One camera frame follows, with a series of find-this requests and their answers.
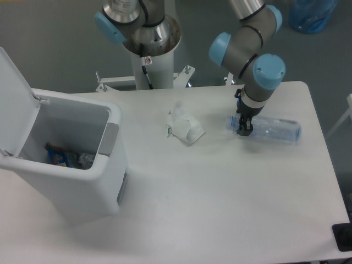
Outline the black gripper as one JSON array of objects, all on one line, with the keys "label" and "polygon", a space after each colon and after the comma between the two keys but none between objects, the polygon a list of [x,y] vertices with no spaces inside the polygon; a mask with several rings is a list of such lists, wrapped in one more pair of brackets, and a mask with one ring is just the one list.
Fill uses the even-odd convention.
[{"label": "black gripper", "polygon": [[253,131],[251,118],[261,112],[263,109],[263,101],[251,99],[246,94],[244,88],[237,89],[234,96],[237,99],[236,112],[241,115],[236,133],[240,136],[249,136]]}]

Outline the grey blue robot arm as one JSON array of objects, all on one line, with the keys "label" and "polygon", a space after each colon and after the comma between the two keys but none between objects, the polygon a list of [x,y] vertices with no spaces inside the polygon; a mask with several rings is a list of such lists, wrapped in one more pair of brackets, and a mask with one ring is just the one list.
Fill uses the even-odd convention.
[{"label": "grey blue robot arm", "polygon": [[[252,133],[252,119],[265,106],[285,75],[283,60],[259,54],[263,45],[282,24],[280,11],[264,1],[231,1],[241,23],[234,34],[219,34],[208,52],[211,60],[244,83],[236,91],[239,124],[237,133]],[[173,52],[181,32],[174,18],[165,13],[164,1],[104,1],[95,14],[100,32],[112,43],[123,45],[131,54],[136,88],[174,87]]]}]

